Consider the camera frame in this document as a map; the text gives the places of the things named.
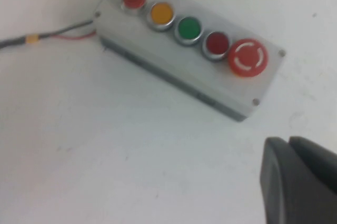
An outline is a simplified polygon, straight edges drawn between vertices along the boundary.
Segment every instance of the yellow tape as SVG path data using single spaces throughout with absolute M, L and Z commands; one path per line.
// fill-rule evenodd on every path
M 38 34 L 28 35 L 26 36 L 26 43 L 27 44 L 35 44 L 39 41 Z

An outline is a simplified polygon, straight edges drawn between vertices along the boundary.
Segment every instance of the black object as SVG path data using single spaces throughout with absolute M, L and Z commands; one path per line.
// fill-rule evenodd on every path
M 54 31 L 54 32 L 40 33 L 40 34 L 37 34 L 38 40 L 46 39 L 46 38 L 56 36 L 56 35 L 60 35 L 60 34 L 63 34 L 65 32 L 71 31 L 73 29 L 81 28 L 81 27 L 90 25 L 91 23 L 93 23 L 92 20 L 86 20 L 86 21 L 83 21 L 81 23 L 77 23 L 77 24 L 71 25 L 69 27 L 66 27 L 66 28 L 63 28 L 63 29 L 60 29 L 60 30 L 57 30 L 57 31 Z M 20 36 L 20 37 L 12 38 L 12 39 L 7 39 L 7 40 L 0 40 L 0 49 L 3 49 L 3 48 L 8 47 L 8 46 L 23 45 L 23 44 L 26 43 L 27 36 L 28 35 Z
M 267 224 L 337 224 L 337 155 L 307 139 L 266 140 L 261 188 Z

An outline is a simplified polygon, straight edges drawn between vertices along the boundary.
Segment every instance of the yellow indicator light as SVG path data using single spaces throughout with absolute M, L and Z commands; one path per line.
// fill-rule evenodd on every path
M 172 7 L 165 2 L 157 3 L 151 9 L 151 18 L 156 25 L 165 25 L 169 23 L 173 16 L 174 13 Z

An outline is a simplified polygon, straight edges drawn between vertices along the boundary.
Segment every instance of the white arrow symbol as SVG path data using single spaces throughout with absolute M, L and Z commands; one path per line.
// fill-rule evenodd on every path
M 254 43 L 244 43 L 244 44 L 241 44 L 238 48 L 236 48 L 235 53 L 239 52 L 240 49 L 242 49 L 242 48 L 245 47 L 245 46 L 254 46 Z M 263 53 L 263 50 L 262 50 L 261 48 L 258 48 L 258 49 L 257 49 L 257 53 L 259 54 L 259 61 L 258 61 L 258 63 L 255 65 L 255 68 L 259 67 L 259 66 L 262 64 L 263 60 L 264 60 L 264 53 Z M 240 59 L 239 59 L 238 57 L 235 57 L 235 58 L 234 58 L 234 63 L 235 63 L 236 66 L 237 66 L 238 68 L 240 68 L 241 70 L 245 70 L 245 71 L 248 72 L 249 70 L 252 69 L 251 66 L 246 66 L 246 65 L 242 64 L 242 63 L 240 62 Z

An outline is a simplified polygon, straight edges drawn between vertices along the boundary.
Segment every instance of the white surface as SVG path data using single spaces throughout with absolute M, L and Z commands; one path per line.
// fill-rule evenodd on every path
M 205 60 L 201 55 L 200 44 L 194 47 L 181 46 L 174 39 L 173 30 L 164 33 L 153 32 L 145 18 L 125 14 L 121 10 L 121 0 L 100 2 L 96 11 L 99 11 L 101 16 L 95 19 L 97 33 L 160 71 L 193 87 L 202 95 L 214 100 L 216 106 L 221 104 L 240 117 L 249 117 L 257 109 L 253 100 L 263 101 L 264 94 L 284 60 L 279 56 L 282 49 L 233 25 L 195 1 L 148 0 L 153 1 L 169 1 L 175 8 L 177 19 L 193 15 L 202 22 L 205 30 L 226 31 L 234 43 L 244 38 L 259 40 L 269 52 L 266 69 L 254 78 L 238 78 L 228 64 L 215 64 Z
M 0 37 L 85 19 L 97 1 L 0 0 Z M 1 223 L 264 223 L 267 136 L 337 151 L 337 0 L 200 1 L 288 51 L 254 116 L 236 123 L 97 39 L 2 50 Z

